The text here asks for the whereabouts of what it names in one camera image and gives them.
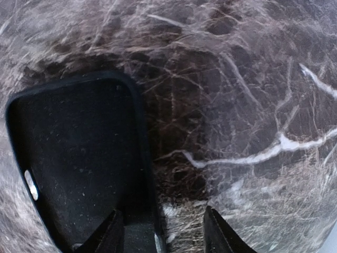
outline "black tray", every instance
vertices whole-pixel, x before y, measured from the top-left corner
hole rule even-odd
[[[157,252],[155,234],[164,245],[141,96],[129,77],[95,72],[25,90],[8,102],[6,122],[61,251],[83,244],[114,209],[125,253]]]

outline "brown marble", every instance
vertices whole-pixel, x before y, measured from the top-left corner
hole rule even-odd
[[[0,111],[24,87],[121,70],[143,93],[170,252],[203,251],[211,205],[257,252],[314,253],[337,219],[336,14],[333,0],[16,1],[0,7]],[[0,251],[56,252],[2,139]]]

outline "marble surface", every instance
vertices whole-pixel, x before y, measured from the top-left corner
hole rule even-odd
[[[337,219],[336,1],[0,4],[1,114],[76,73],[137,80],[170,252],[203,251],[206,205],[257,252],[320,249]],[[0,252],[56,252],[0,135]]]

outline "black plastic tray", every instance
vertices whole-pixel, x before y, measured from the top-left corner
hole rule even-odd
[[[128,76],[95,72],[17,93],[6,122],[61,251],[84,243],[114,209],[123,213],[125,253],[156,252],[155,233],[164,245],[142,100]]]

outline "white oval hole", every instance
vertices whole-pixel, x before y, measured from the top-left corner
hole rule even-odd
[[[37,187],[34,184],[32,175],[28,170],[25,171],[24,175],[25,175],[25,179],[28,184],[28,187],[29,187],[29,191],[31,192],[33,199],[36,201],[38,199],[38,193],[37,193]]]

